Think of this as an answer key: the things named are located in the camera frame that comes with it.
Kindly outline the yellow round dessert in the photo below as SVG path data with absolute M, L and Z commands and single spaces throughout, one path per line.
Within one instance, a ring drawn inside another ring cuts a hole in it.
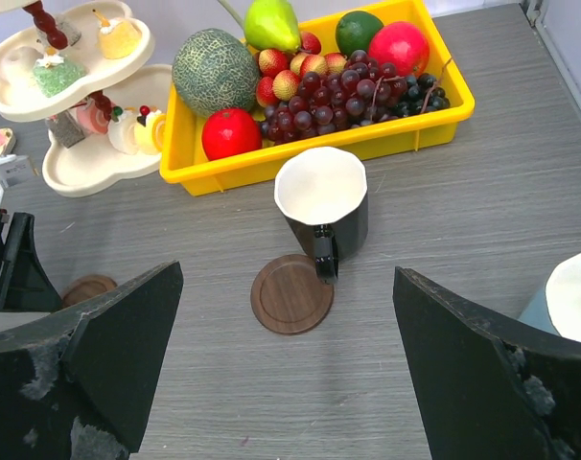
M 138 47 L 142 34 L 129 20 L 124 17 L 107 19 L 97 10 L 92 12 L 100 23 L 98 43 L 104 58 L 125 58 Z

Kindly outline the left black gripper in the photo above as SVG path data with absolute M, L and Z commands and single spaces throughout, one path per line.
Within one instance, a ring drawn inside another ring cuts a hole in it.
M 35 217 L 0 210 L 0 311 L 55 312 L 62 300 L 35 250 Z

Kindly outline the green round dessert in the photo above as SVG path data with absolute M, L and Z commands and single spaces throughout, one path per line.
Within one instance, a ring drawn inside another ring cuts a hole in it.
M 86 69 L 67 57 L 51 54 L 35 61 L 33 75 L 42 94 L 51 98 L 84 77 Z

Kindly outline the black mug white inside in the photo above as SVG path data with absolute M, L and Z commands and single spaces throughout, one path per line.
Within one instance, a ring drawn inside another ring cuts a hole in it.
M 363 247 L 368 234 L 366 169 L 352 152 L 307 149 L 274 180 L 273 198 L 321 282 L 337 282 L 339 263 Z

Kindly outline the white cake slice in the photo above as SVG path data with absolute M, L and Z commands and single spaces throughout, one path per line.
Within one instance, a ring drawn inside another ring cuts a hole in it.
M 107 137 L 113 148 L 128 155 L 138 153 L 134 135 L 136 122 L 137 114 L 132 107 L 114 107 L 107 127 Z

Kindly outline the pink swirl roll cake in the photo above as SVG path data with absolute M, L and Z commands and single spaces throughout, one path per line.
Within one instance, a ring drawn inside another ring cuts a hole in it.
M 79 105 L 75 110 L 75 115 L 77 122 L 86 131 L 94 134 L 107 134 L 109 120 L 105 118 L 93 100 L 88 99 L 83 105 Z

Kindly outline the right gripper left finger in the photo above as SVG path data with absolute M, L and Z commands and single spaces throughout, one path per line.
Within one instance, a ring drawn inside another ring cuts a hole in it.
M 127 459 L 141 447 L 183 275 L 161 264 L 0 332 L 0 459 Z

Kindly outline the yellow cake slice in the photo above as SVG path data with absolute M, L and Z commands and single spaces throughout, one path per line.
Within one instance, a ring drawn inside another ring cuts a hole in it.
M 166 114 L 154 106 L 141 105 L 134 125 L 134 138 L 145 154 L 158 154 L 163 148 Z

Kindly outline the blue cup white inside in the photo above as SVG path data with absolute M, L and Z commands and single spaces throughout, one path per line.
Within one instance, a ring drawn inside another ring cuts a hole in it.
M 519 320 L 581 343 L 581 253 L 556 265 Z

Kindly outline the wooden coaster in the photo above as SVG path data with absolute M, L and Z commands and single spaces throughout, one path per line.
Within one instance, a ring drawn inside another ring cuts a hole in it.
M 301 254 L 271 260 L 256 275 L 250 305 L 257 320 L 276 334 L 302 334 L 327 316 L 335 288 L 316 275 L 314 262 Z
M 61 307 L 66 309 L 78 303 L 112 291 L 117 283 L 109 276 L 102 274 L 90 274 L 80 277 L 72 282 L 60 295 Z

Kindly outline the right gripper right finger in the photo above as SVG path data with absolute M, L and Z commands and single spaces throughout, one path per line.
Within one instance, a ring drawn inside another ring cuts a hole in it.
M 396 267 L 393 305 L 434 459 L 581 459 L 581 342 Z

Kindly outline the white round dessert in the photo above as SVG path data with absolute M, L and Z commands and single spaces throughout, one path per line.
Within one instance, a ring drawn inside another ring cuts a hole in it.
M 42 54 L 31 46 L 12 49 L 1 60 L 2 73 L 8 81 L 28 78 L 40 58 Z

